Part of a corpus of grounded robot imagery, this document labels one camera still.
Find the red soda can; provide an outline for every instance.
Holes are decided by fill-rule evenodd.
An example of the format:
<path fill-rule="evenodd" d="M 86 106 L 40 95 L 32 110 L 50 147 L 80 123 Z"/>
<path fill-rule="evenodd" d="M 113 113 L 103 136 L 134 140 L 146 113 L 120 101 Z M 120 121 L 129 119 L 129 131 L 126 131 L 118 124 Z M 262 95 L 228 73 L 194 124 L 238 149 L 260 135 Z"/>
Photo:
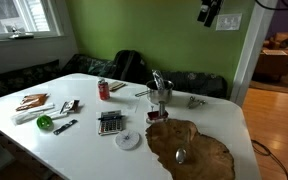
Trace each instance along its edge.
<path fill-rule="evenodd" d="M 108 88 L 108 83 L 104 79 L 98 81 L 98 91 L 100 93 L 101 100 L 107 100 L 110 98 L 110 90 Z"/>

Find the white coaster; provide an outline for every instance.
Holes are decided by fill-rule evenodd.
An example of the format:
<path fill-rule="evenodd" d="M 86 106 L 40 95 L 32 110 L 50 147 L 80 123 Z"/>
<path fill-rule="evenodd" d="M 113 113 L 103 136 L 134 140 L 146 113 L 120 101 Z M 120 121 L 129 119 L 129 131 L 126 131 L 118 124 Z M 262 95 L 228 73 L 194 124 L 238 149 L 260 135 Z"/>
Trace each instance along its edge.
<path fill-rule="evenodd" d="M 115 138 L 117 146 L 123 150 L 134 148 L 140 141 L 140 134 L 131 130 L 123 130 L 119 132 Z"/>

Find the black bag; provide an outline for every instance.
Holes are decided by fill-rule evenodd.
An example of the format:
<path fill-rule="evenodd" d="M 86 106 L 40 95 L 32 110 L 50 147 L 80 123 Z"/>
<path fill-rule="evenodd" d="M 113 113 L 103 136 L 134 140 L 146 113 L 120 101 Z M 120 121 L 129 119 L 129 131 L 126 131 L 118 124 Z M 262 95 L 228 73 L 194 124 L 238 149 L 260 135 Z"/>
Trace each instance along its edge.
<path fill-rule="evenodd" d="M 141 55 L 133 50 L 119 51 L 113 61 L 108 78 L 140 83 L 146 81 L 146 68 Z"/>

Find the metal spoon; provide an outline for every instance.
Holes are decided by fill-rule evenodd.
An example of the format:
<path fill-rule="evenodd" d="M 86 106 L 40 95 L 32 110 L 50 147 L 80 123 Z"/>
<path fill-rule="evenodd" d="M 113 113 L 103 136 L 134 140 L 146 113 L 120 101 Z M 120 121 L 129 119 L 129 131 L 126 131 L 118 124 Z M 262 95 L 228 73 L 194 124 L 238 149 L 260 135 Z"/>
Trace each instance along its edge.
<path fill-rule="evenodd" d="M 190 141 L 191 131 L 188 130 L 188 133 L 186 135 L 186 139 L 182 145 L 182 147 L 178 148 L 175 154 L 175 159 L 178 164 L 183 164 L 186 159 L 186 151 L 184 149 L 184 146 Z"/>

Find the green object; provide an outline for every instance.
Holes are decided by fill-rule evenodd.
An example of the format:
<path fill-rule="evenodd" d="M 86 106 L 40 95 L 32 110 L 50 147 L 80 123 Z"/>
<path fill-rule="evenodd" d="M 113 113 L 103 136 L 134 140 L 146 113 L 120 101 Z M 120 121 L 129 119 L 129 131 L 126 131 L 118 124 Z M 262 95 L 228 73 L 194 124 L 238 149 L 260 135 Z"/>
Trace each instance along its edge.
<path fill-rule="evenodd" d="M 253 0 L 224 2 L 220 14 L 243 14 L 237 31 L 215 31 L 217 16 L 211 28 L 198 22 L 196 0 L 66 2 L 79 53 L 113 60 L 119 50 L 136 50 L 149 69 L 221 75 L 231 93 Z"/>
<path fill-rule="evenodd" d="M 53 127 L 53 121 L 49 116 L 42 115 L 37 119 L 37 126 L 40 129 L 49 130 Z"/>

